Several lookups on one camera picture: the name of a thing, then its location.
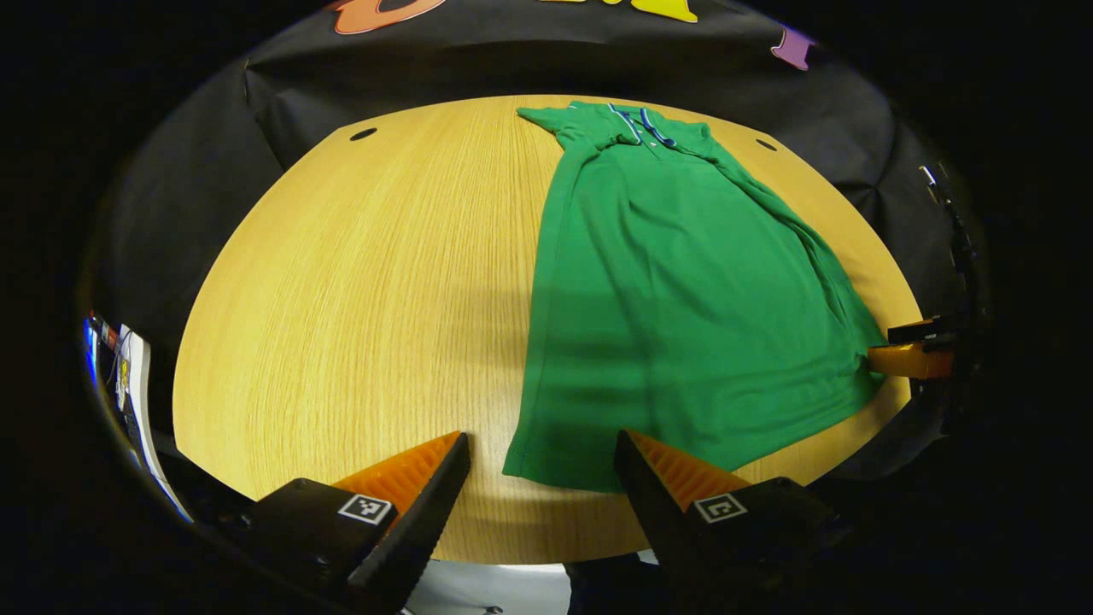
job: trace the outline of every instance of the wooden table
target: wooden table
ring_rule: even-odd
[[[608,102],[528,95],[409,109],[337,130],[289,169],[193,305],[175,374],[178,449],[257,499],[465,430],[472,470],[434,557],[538,564],[647,547],[624,496],[501,474],[519,415],[540,215],[562,154],[516,108],[575,98]],[[709,123],[826,238],[882,330],[920,320],[881,240],[792,152],[750,128],[646,106]],[[366,128],[376,131],[352,138]],[[908,399],[906,379],[889,379],[857,415],[737,474],[808,484]]]

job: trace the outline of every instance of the black fabric backdrop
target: black fabric backdrop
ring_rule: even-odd
[[[767,132],[861,211],[926,316],[962,306],[950,222],[918,166],[933,163],[884,94],[823,46],[801,71],[783,28],[751,9],[692,0],[687,24],[602,2],[448,0],[340,35],[320,11],[219,71],[148,139],[105,202],[96,309],[156,353],[153,424],[172,433],[174,364],[201,282],[235,226],[332,130],[444,100],[514,93],[619,96]]]
[[[847,598],[867,613],[1019,613],[1080,598],[1088,375],[1066,357],[1088,329],[1073,299],[1088,215],[1074,192],[1083,170],[1061,164],[1080,161],[1068,127],[1088,120],[1070,106],[1081,102],[1069,86],[1083,69],[1067,56],[1077,20],[1037,3],[752,3],[830,43],[913,111],[967,175],[991,246],[1004,343],[990,350],[989,412],[894,476],[814,485],[873,537]],[[72,288],[118,161],[216,67],[319,4],[192,0],[165,19],[153,3],[59,0],[10,15],[4,296],[20,364],[4,422],[17,522],[9,603],[315,612],[172,524],[126,472],[82,385]]]

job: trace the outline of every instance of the orange letter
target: orange letter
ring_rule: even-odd
[[[672,17],[681,22],[698,22],[698,15],[691,12],[686,0],[633,0],[631,5],[638,11]]]
[[[361,34],[391,25],[409,19],[416,17],[425,11],[432,11],[444,3],[444,0],[416,0],[401,9],[393,11],[379,10],[381,0],[351,0],[336,9],[341,14],[338,15],[338,23],[334,24],[334,32],[338,34]]]

